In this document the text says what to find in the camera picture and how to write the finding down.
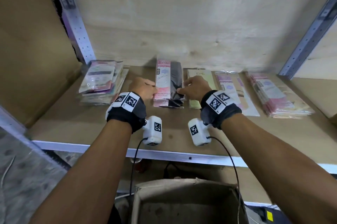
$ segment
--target white sensor device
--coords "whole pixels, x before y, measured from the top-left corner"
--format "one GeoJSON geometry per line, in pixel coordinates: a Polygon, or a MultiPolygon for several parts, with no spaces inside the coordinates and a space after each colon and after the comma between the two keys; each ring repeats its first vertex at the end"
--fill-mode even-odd
{"type": "Polygon", "coordinates": [[[207,138],[210,136],[208,132],[208,128],[210,126],[211,126],[210,124],[207,126],[204,125],[202,120],[198,118],[194,118],[188,122],[188,128],[192,136],[194,145],[202,146],[212,141],[211,138],[207,138]]]}
{"type": "Polygon", "coordinates": [[[161,118],[150,116],[146,120],[146,125],[143,126],[143,141],[145,145],[158,145],[162,141],[162,123],[161,118]]]}

